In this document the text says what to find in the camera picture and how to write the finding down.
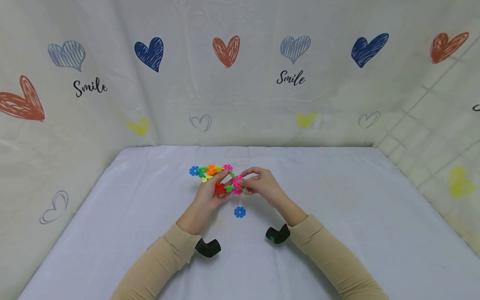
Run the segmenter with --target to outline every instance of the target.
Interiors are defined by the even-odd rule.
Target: backdrop
[[[0,298],[126,146],[376,146],[480,254],[476,0],[0,1]]]

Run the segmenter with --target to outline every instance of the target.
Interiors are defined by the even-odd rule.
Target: blue snowflake block
[[[192,176],[198,176],[197,174],[198,166],[193,166],[190,168],[190,175]]]
[[[235,210],[233,211],[233,214],[237,218],[243,218],[247,214],[247,211],[245,210],[245,208],[239,206],[239,207],[235,208]]]

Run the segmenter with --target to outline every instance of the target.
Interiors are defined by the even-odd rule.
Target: pink snowflake block
[[[232,180],[232,184],[235,188],[241,190],[243,187],[241,185],[239,185],[239,180],[242,180],[243,177],[240,176],[240,175],[237,175],[233,180]]]

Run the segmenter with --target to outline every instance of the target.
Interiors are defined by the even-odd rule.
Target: heart drawing
[[[43,122],[45,113],[33,84],[26,76],[20,76],[20,87],[24,96],[0,92],[0,111],[20,119]]]
[[[210,128],[210,125],[212,125],[212,118],[209,115],[203,115],[200,119],[197,117],[190,117],[190,124],[196,129],[205,132]]]
[[[359,126],[362,127],[363,129],[367,129],[370,126],[374,125],[379,118],[380,118],[379,111],[373,112],[369,116],[367,116],[366,114],[362,115],[359,118]]]
[[[40,217],[40,224],[51,223],[61,217],[67,210],[68,194],[66,191],[58,191],[52,199],[52,208],[47,209]]]
[[[154,37],[150,41],[150,47],[142,42],[135,43],[135,54],[137,57],[153,71],[158,73],[160,62],[163,58],[163,41],[159,37]]]
[[[74,68],[82,71],[82,63],[85,60],[85,49],[79,42],[66,41],[63,46],[50,44],[48,54],[53,63],[58,67]]]
[[[237,59],[240,50],[240,38],[239,36],[232,37],[227,47],[219,37],[216,37],[213,39],[213,50],[225,67],[230,68]]]
[[[352,48],[352,58],[360,68],[371,60],[388,41],[388,33],[377,35],[370,43],[364,37],[359,37]]]
[[[450,171],[447,184],[452,197],[461,198],[475,191],[473,182],[466,180],[467,171],[464,167],[457,166]]]
[[[308,126],[310,126],[310,124],[313,123],[316,117],[317,117],[316,112],[313,112],[308,116],[305,116],[304,114],[298,114],[297,124],[300,128],[307,128]]]
[[[452,38],[451,41],[448,41],[448,34],[440,33],[437,35],[430,46],[430,57],[432,58],[432,63],[439,63],[447,59],[455,51],[460,48],[463,43],[468,38],[469,33],[464,32],[456,37]]]
[[[148,132],[148,119],[141,118],[137,124],[127,121],[127,126],[137,135],[146,135]]]
[[[295,64],[297,59],[308,50],[311,43],[312,40],[309,36],[301,36],[297,39],[287,36],[280,45],[280,53],[289,58],[292,64]]]

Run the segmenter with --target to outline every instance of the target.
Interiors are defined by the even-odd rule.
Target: forearm
[[[184,232],[199,235],[213,212],[208,204],[195,199],[177,220],[178,227]]]
[[[360,260],[315,216],[289,227],[293,243],[320,268],[343,300],[388,300]]]
[[[167,281],[190,262],[199,240],[172,225],[130,267],[110,300],[155,300]]]
[[[308,217],[308,215],[284,193],[277,198],[274,208],[290,226],[300,224]]]

